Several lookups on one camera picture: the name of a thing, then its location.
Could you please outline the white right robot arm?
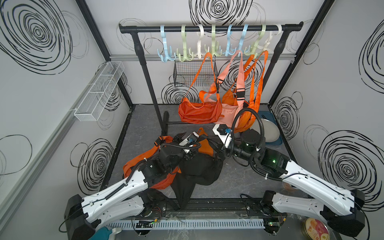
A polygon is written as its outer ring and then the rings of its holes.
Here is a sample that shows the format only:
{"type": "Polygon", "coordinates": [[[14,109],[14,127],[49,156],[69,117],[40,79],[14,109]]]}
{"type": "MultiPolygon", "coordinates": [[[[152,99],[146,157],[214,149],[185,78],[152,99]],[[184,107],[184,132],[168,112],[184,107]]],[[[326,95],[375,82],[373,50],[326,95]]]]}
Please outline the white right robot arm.
{"type": "Polygon", "coordinates": [[[245,131],[238,145],[226,125],[215,125],[213,133],[222,142],[224,153],[245,160],[266,180],[287,183],[310,196],[308,199],[285,197],[275,191],[266,191],[261,202],[263,208],[323,221],[336,232],[352,238],[367,226],[362,191],[337,187],[310,173],[290,157],[267,148],[265,138],[255,130],[245,131]]]}

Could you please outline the pink backpack bag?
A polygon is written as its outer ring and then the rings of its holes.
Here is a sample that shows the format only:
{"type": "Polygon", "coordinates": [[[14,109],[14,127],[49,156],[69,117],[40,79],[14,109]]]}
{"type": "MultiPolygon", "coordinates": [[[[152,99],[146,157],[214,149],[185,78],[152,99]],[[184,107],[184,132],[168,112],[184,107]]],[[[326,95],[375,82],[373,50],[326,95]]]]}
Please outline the pink backpack bag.
{"type": "MultiPolygon", "coordinates": [[[[244,125],[241,122],[241,118],[238,118],[237,120],[235,120],[235,117],[240,112],[240,110],[244,108],[246,90],[245,90],[245,71],[244,71],[244,65],[243,65],[243,54],[241,51],[236,51],[235,54],[241,55],[238,76],[236,80],[236,87],[234,91],[229,89],[223,95],[222,112],[219,116],[218,121],[216,121],[215,124],[227,125],[229,128],[235,130],[235,133],[236,133],[236,132],[240,132],[241,128],[244,125]]],[[[218,76],[218,81],[220,84],[224,82],[225,78],[229,74],[229,70],[235,58],[235,54],[232,55],[230,63],[227,64],[226,68],[218,76]]]]}

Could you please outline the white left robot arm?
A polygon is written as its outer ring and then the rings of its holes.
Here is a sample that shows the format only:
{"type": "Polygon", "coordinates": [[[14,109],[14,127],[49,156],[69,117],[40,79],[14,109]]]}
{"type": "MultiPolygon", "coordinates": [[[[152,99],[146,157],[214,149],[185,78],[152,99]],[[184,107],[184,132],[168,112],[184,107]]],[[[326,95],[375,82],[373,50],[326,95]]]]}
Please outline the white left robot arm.
{"type": "Polygon", "coordinates": [[[165,186],[179,171],[179,164],[201,147],[199,135],[176,135],[171,142],[158,139],[158,150],[142,157],[127,177],[95,194],[69,198],[63,224],[69,240],[89,240],[99,229],[125,217],[134,217],[150,207],[144,191],[165,186]]]}

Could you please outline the black crescent shoulder bag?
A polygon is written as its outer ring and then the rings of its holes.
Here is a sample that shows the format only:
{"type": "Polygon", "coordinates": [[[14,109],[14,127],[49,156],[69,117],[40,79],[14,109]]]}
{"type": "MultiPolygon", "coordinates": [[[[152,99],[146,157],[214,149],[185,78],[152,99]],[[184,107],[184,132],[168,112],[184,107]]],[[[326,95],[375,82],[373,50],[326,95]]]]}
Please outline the black crescent shoulder bag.
{"type": "Polygon", "coordinates": [[[178,167],[181,173],[176,174],[173,185],[183,188],[195,185],[209,186],[215,182],[222,171],[224,160],[218,155],[196,153],[192,157],[185,155],[178,167]]]}

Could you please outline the red-orange strap sling bag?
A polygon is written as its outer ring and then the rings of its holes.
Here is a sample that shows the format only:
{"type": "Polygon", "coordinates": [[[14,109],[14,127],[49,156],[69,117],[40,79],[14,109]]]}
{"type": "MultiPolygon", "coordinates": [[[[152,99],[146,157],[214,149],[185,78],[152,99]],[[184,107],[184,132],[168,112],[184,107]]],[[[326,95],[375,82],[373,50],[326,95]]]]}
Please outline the red-orange strap sling bag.
{"type": "MultiPolygon", "coordinates": [[[[155,142],[154,147],[147,152],[135,157],[134,159],[128,161],[124,167],[124,175],[123,178],[127,178],[134,170],[134,167],[139,164],[140,161],[149,162],[149,163],[156,163],[159,149],[161,147],[161,144],[163,143],[171,143],[173,141],[173,138],[171,136],[160,136],[155,142]]],[[[152,189],[156,190],[164,190],[168,186],[170,186],[176,176],[176,173],[181,173],[179,167],[176,167],[170,174],[166,176],[166,178],[159,183],[152,186],[152,189]]]]}

